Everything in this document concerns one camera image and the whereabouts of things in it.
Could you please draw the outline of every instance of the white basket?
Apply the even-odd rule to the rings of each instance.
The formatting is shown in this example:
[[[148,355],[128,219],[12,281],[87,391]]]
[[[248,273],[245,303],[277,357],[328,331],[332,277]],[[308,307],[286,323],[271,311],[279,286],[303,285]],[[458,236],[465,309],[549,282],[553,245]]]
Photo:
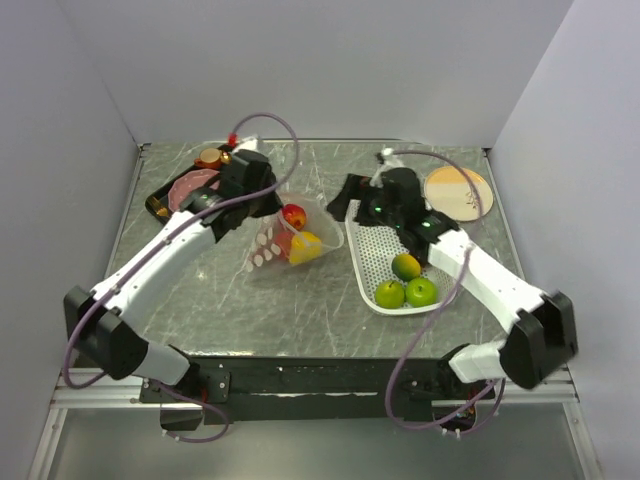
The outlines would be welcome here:
[[[375,302],[375,291],[380,283],[387,280],[396,280],[405,287],[406,282],[401,282],[391,270],[393,258],[406,253],[407,249],[402,246],[396,233],[388,227],[360,227],[353,219],[358,211],[359,201],[353,200],[349,205],[345,228],[353,268],[356,271],[360,295],[365,303],[373,310],[384,315],[412,315],[416,313],[429,312],[440,306],[435,303],[426,307],[412,307],[408,303],[395,309],[382,308]],[[455,280],[442,270],[435,267],[427,267],[422,271],[422,277],[431,280],[438,288],[438,300],[441,302],[451,291]]]

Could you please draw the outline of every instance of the wall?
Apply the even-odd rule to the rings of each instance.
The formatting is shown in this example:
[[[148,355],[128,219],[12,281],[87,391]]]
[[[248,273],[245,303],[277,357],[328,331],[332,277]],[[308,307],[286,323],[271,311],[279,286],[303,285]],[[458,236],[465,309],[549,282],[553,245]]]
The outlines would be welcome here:
[[[571,364],[607,478],[638,478],[640,3],[576,0],[491,160],[531,280],[575,302]]]
[[[0,14],[0,475],[25,478],[65,345],[62,297],[104,271],[135,144],[59,6]]]
[[[138,142],[267,110],[303,137],[492,146],[571,0],[59,2]]]

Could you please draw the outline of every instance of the bag of fruit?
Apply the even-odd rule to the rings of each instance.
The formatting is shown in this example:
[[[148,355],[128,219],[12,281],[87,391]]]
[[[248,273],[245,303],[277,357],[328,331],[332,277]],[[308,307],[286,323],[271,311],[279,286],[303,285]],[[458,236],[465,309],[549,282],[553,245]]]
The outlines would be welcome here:
[[[344,243],[340,226],[316,200],[295,193],[282,193],[280,199],[284,207],[262,219],[245,262],[247,272],[301,265]]]

